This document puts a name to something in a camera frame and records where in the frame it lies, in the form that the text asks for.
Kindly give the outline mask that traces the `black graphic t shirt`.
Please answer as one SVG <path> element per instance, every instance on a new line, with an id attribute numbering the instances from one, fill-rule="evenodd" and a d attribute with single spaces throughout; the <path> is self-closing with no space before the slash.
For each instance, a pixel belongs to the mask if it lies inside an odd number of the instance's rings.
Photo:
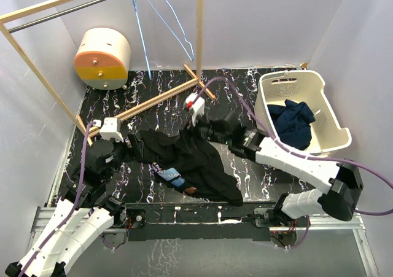
<path id="1" fill-rule="evenodd" d="M 152 129 L 136 135 L 142 163 L 151 165 L 155 179 L 185 195 L 243 205 L 237 179 L 225 172 L 220 154 L 189 130 L 176 136 Z"/>

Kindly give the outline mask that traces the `navy blue t shirt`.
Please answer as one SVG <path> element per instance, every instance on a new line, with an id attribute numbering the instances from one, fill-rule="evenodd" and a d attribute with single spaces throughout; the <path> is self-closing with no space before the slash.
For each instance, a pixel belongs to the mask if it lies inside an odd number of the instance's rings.
<path id="1" fill-rule="evenodd" d="M 305 150 L 311 144 L 311 124 L 314 114 L 305 102 L 296 103 L 286 99 L 284 106 L 269 104 L 268 111 L 274 129 L 282 143 L 298 150 Z"/>

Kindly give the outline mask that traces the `light blue hanger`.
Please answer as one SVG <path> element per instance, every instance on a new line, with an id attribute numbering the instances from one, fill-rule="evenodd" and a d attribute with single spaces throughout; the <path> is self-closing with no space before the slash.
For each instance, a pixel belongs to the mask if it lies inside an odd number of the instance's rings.
<path id="1" fill-rule="evenodd" d="M 183 24 L 169 0 L 147 0 L 166 29 L 175 38 L 182 51 L 190 61 L 195 59 L 193 44 L 187 38 Z"/>
<path id="2" fill-rule="evenodd" d="M 145 44 L 144 35 L 143 35 L 143 31 L 142 31 L 142 25 L 141 25 L 140 18 L 139 18 L 137 1 L 136 0 L 131 0 L 131 1 L 132 1 L 132 4 L 133 4 L 135 16 L 136 16 L 136 22 L 137 22 L 137 26 L 138 26 L 139 36 L 140 36 L 140 39 L 141 39 L 142 51 L 143 51 L 143 54 L 144 54 L 144 59 L 145 59 L 145 63 L 146 63 L 147 73 L 148 73 L 148 76 L 149 76 L 149 80 L 152 80 L 152 73 L 151 73 L 150 63 L 149 63 L 149 59 L 148 59 L 148 55 L 147 55 L 147 49 L 146 49 L 146 44 Z"/>

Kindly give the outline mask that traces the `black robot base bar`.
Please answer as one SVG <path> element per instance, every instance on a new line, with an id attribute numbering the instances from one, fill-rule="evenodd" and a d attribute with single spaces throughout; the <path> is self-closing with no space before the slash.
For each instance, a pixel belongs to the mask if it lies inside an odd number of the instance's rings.
<path id="1" fill-rule="evenodd" d="M 270 241 L 279 232 L 295 233 L 309 224 L 301 217 L 286 224 L 273 219 L 273 202 L 127 203 L 129 241 L 249 239 Z"/>

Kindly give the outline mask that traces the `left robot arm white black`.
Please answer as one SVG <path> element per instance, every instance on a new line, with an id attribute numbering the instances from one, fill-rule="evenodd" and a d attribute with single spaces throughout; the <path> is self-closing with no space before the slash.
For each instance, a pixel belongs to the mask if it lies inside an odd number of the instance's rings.
<path id="1" fill-rule="evenodd" d="M 8 265 L 6 276 L 67 276 L 106 229 L 121 227 L 127 218 L 125 204 L 104 193 L 121 165 L 139 156 L 138 146 L 134 135 L 84 144 L 76 180 L 63 189 L 39 238 L 21 260 Z"/>

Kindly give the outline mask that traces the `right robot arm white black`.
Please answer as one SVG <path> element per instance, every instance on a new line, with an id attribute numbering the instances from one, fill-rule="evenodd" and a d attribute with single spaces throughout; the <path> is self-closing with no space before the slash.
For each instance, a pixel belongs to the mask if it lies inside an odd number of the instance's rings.
<path id="1" fill-rule="evenodd" d="M 244 127 L 230 115 L 221 120 L 208 120 L 203 114 L 192 114 L 192 133 L 211 142 L 227 145 L 237 157 L 261 165 L 269 165 L 291 174 L 314 188 L 301 193 L 284 193 L 274 208 L 265 211 L 259 220 L 286 226 L 298 218 L 325 213 L 350 221 L 363 190 L 358 167 L 349 163 L 304 157 L 303 152 L 287 152 L 257 128 Z"/>

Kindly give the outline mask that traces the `cream laundry basket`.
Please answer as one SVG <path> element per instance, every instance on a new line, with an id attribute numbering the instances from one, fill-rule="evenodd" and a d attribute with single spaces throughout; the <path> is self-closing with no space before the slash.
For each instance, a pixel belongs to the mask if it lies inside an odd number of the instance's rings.
<path id="1" fill-rule="evenodd" d="M 352 136 L 348 128 L 340 126 L 324 88 L 324 79 L 312 70 L 286 70 L 264 74 L 258 81 L 254 114 L 265 127 L 277 133 L 268 106 L 284 106 L 287 99 L 306 103 L 315 118 L 311 123 L 311 142 L 306 151 L 317 157 L 331 157 L 349 147 Z"/>

